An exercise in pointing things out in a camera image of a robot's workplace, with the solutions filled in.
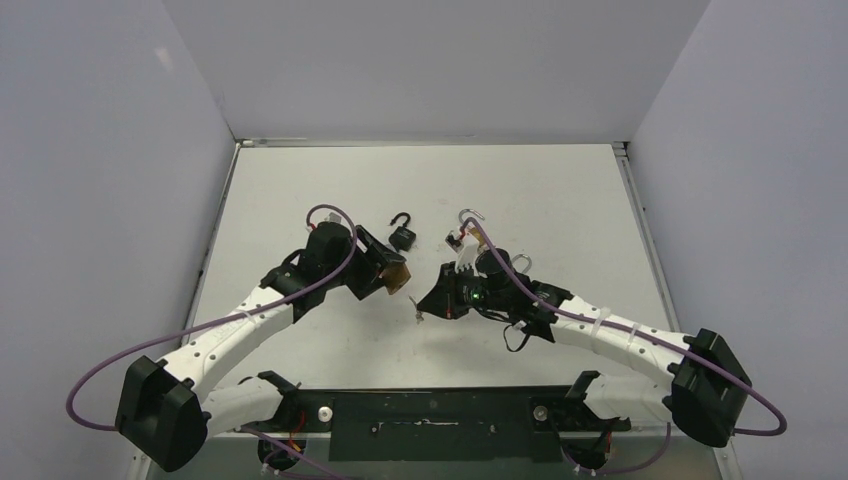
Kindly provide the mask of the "brass padlock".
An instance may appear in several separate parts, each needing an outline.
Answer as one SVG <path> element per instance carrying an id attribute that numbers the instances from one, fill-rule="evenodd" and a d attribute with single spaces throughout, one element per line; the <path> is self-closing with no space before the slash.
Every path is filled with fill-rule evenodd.
<path id="1" fill-rule="evenodd" d="M 510 263 L 513 269 L 521 274 L 527 274 L 533 266 L 532 258 L 526 254 L 517 254 L 513 256 Z"/>
<path id="2" fill-rule="evenodd" d="M 380 278 L 389 295 L 399 292 L 411 279 L 411 273 L 405 261 L 393 262 L 386 266 Z"/>
<path id="3" fill-rule="evenodd" d="M 458 212 L 457 219 L 458 223 L 461 227 L 464 227 L 470 222 L 470 218 L 474 218 L 477 220 L 485 220 L 486 217 L 482 215 L 478 210 L 465 208 Z"/>

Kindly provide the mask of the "black padlock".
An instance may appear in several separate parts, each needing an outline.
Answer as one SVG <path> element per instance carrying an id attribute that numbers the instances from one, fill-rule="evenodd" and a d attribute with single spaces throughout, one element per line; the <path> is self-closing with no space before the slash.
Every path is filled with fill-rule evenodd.
<path id="1" fill-rule="evenodd" d="M 408 252 L 414 246 L 417 234 L 409 228 L 411 219 L 408 212 L 399 212 L 389 223 L 395 230 L 389 235 L 388 240 L 396 251 Z"/>

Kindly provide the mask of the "keys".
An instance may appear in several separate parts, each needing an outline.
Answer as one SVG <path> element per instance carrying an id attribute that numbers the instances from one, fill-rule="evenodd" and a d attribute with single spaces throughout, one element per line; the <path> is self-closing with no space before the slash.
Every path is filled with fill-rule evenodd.
<path id="1" fill-rule="evenodd" d="M 424 316 L 423 316 L 423 312 L 419 308 L 418 301 L 413 296 L 409 296 L 408 299 L 410 300 L 410 302 L 411 302 L 411 304 L 414 308 L 415 322 L 416 322 L 417 325 L 420 325 L 424 321 Z"/>

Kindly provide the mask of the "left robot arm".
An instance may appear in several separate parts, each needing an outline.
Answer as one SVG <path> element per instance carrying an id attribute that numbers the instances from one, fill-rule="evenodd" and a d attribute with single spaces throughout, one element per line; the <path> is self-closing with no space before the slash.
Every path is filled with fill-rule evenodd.
<path id="1" fill-rule="evenodd" d="M 232 321 L 207 323 L 186 345 L 158 360 L 142 356 L 127 369 L 115 419 L 117 431 L 166 472 L 188 464 L 204 443 L 244 424 L 282 431 L 297 420 L 296 388 L 267 371 L 235 387 L 219 381 L 272 336 L 321 305 L 328 291 L 347 288 L 363 300 L 380 289 L 399 291 L 411 275 L 406 259 L 364 227 L 324 221 L 306 245 L 259 281 L 232 311 Z"/>

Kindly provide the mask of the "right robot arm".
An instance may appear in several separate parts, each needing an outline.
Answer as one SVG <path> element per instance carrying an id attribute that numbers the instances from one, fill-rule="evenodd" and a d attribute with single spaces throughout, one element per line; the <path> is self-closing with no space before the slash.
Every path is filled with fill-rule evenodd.
<path id="1" fill-rule="evenodd" d="M 627 320 L 501 265 L 491 251 L 471 264 L 443 264 L 416 309 L 445 320 L 475 311 L 527 338 L 582 348 L 642 376 L 592 375 L 565 402 L 568 421 L 580 429 L 601 419 L 671 422 L 704 445 L 724 447 L 752 385 L 720 334 L 701 329 L 688 335 Z"/>

